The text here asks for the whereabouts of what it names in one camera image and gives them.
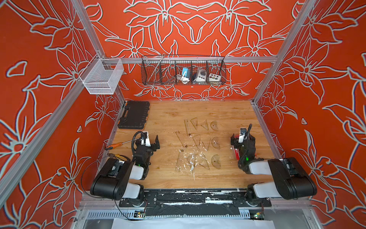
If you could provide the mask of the clear triangle ruler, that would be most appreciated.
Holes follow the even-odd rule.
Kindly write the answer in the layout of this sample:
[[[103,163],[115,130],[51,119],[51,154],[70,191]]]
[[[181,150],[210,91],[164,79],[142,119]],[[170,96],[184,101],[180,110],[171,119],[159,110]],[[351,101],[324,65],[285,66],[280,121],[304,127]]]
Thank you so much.
[[[195,128],[195,130],[197,130],[198,129],[198,118],[195,117],[195,118],[191,119],[190,122],[191,122],[192,126]]]
[[[200,124],[201,127],[203,127],[205,130],[209,130],[209,126],[208,126],[208,122],[207,120],[204,120],[201,124]]]
[[[210,166],[209,166],[208,160],[207,160],[207,158],[205,156],[198,156],[196,158],[196,165],[197,166],[201,166],[201,167],[203,167],[206,170],[210,170]]]
[[[198,149],[208,151],[211,145],[211,138],[209,136],[195,135],[193,142]]]

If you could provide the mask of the clear protractor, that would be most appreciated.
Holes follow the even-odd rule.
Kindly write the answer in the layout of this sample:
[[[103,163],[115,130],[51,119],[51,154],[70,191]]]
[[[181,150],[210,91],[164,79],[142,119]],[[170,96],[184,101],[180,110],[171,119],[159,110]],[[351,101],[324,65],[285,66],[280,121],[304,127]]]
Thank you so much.
[[[211,157],[211,164],[215,169],[221,169],[220,155],[216,154]]]
[[[219,131],[218,123],[217,121],[212,121],[210,124],[210,127],[213,131]]]
[[[218,149],[218,150],[221,149],[221,144],[220,144],[219,137],[213,137],[211,139],[211,144],[212,144],[213,148]]]

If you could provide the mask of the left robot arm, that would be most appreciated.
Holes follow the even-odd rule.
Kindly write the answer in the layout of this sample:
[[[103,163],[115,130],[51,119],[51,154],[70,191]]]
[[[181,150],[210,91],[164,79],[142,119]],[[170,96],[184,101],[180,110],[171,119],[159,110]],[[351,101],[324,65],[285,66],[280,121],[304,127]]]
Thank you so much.
[[[108,158],[91,184],[90,195],[116,201],[134,201],[140,205],[144,201],[144,187],[130,180],[146,179],[151,156],[159,149],[158,136],[152,143],[148,132],[136,132],[131,140],[132,158],[124,155],[121,157],[125,160],[117,156]]]

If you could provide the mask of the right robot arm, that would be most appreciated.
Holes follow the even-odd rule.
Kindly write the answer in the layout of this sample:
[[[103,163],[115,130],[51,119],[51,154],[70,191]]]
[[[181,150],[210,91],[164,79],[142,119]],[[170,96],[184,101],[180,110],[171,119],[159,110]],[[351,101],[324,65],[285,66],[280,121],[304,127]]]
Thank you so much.
[[[269,175],[273,181],[248,185],[246,201],[250,205],[257,205],[267,198],[289,200],[317,194],[314,181],[294,157],[256,157],[255,137],[250,134],[251,128],[251,124],[248,128],[241,128],[239,134],[233,134],[230,138],[238,168],[249,175]]]

